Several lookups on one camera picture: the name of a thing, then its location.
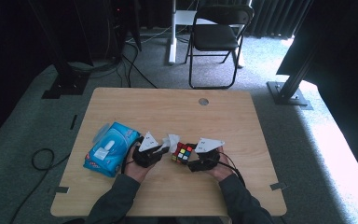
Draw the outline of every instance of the rubik's cube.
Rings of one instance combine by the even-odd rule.
[[[186,165],[193,148],[183,143],[178,143],[176,151],[172,154],[172,160]]]

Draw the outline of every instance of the black chair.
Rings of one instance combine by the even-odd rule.
[[[235,50],[238,54],[241,52],[244,31],[250,24],[254,16],[254,10],[245,5],[215,5],[200,8],[193,20],[190,39],[188,41],[187,57],[190,56],[190,72],[188,77],[188,84],[193,89],[213,90],[213,89],[228,89],[234,82],[237,75],[237,67],[239,55],[235,60],[234,75],[232,81],[226,86],[193,86],[192,70],[193,70],[193,57],[194,56],[225,56],[222,61],[224,63],[228,55]],[[210,23],[200,23],[200,19],[211,21]],[[199,51],[227,51],[226,54],[214,52],[213,54],[193,54],[193,48]]]

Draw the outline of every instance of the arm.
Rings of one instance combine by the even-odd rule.
[[[223,152],[223,148],[218,148],[218,151]],[[229,164],[224,155],[220,156],[220,161]],[[260,202],[251,195],[230,168],[217,164],[206,173],[219,182],[233,224],[273,223],[269,212],[260,206]]]
[[[92,207],[86,223],[116,223],[131,209],[136,192],[147,173],[154,165],[147,168],[137,165],[132,160],[131,149],[124,175],[118,175],[112,188],[107,191]]]

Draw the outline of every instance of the person's left hand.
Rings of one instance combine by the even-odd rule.
[[[133,161],[132,153],[135,150],[135,146],[130,149],[130,153],[126,159],[126,167],[124,169],[124,175],[131,177],[132,179],[138,181],[138,183],[142,183],[147,175],[147,173],[155,166],[155,164],[144,168],[138,165],[135,161]]]

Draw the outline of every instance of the table hole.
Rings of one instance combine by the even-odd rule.
[[[200,98],[199,103],[200,103],[200,105],[207,105],[207,104],[209,104],[209,101],[208,101],[208,99]]]

